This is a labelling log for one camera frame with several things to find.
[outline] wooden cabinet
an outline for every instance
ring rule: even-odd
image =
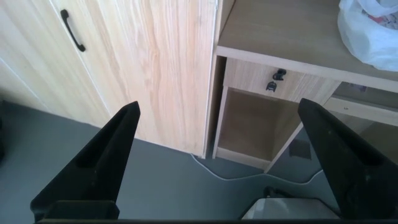
[[[204,156],[216,4],[2,0],[0,57],[51,113],[102,127],[138,101],[137,138]]]
[[[51,113],[104,125],[110,115],[51,3],[2,1],[0,10],[0,57],[21,86]]]

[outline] gray floor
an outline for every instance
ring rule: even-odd
[[[32,223],[30,201],[99,129],[9,103],[3,105],[3,120],[6,156],[0,162],[0,223]],[[305,139],[305,132],[299,138]],[[201,162],[225,178],[261,173],[223,159]],[[286,151],[271,174],[306,182],[319,169],[313,151],[312,160],[290,157]],[[262,197],[267,185],[337,208],[323,173],[307,184],[266,175],[224,181],[189,154],[136,139],[117,201],[119,218],[237,219]]]

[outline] wood grain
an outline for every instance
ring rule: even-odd
[[[272,66],[228,58],[224,85],[293,102],[306,98],[322,105],[340,84],[339,81],[288,70],[284,80],[277,82],[275,92],[266,90],[277,71],[278,68]]]
[[[0,20],[0,57],[51,112],[95,126],[110,119],[48,1],[2,0]]]
[[[203,157],[216,0],[52,3],[110,113],[137,100],[137,138]]]
[[[4,61],[0,61],[0,100],[18,103],[44,112],[51,112]]]
[[[217,54],[398,93],[397,72],[377,70],[348,52],[337,28],[338,3],[237,0]]]

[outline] light wood panel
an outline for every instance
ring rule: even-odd
[[[398,73],[353,57],[337,27],[335,0],[237,0],[217,54],[398,93]]]
[[[298,105],[224,86],[213,156],[268,172],[303,127]]]
[[[283,81],[276,81],[275,92],[266,90],[277,71],[278,68],[272,66],[229,58],[224,85],[293,102],[306,98],[322,105],[340,84],[339,81],[288,70]]]
[[[109,113],[48,1],[2,0],[0,57],[57,115],[102,126]]]
[[[211,77],[208,94],[207,104],[207,117],[206,117],[206,135],[205,135],[205,150],[203,157],[206,156],[206,150],[212,148],[211,145],[215,141],[215,132],[217,129],[218,112],[220,110],[220,101],[223,91],[223,79],[225,73],[226,58],[216,55],[216,47],[221,31],[232,10],[235,0],[218,0],[217,15],[215,21],[215,34],[213,41],[213,58],[211,62]]]
[[[0,61],[0,100],[7,100],[37,110],[51,112],[4,61]]]
[[[218,146],[271,161],[277,102],[232,89],[226,100]]]
[[[52,2],[111,114],[137,100],[137,138],[203,157],[216,1]]]
[[[246,164],[248,166],[253,166],[259,169],[264,169],[270,164],[270,162],[265,159],[260,159],[243,153],[234,152],[228,149],[223,149],[222,147],[217,148],[217,157],[227,159],[229,161],[238,162],[241,164]]]

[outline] open shelf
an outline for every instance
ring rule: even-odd
[[[216,156],[265,169],[298,132],[298,106],[228,88]]]
[[[333,96],[365,102],[367,104],[381,105],[385,108],[398,109],[398,93],[371,87],[363,88],[343,82],[336,89]]]
[[[398,126],[383,124],[334,111],[331,113],[387,158],[398,164]]]
[[[341,41],[338,0],[236,0],[217,54],[398,92],[397,72],[356,59]]]
[[[398,126],[398,93],[343,82],[323,106],[331,111]]]

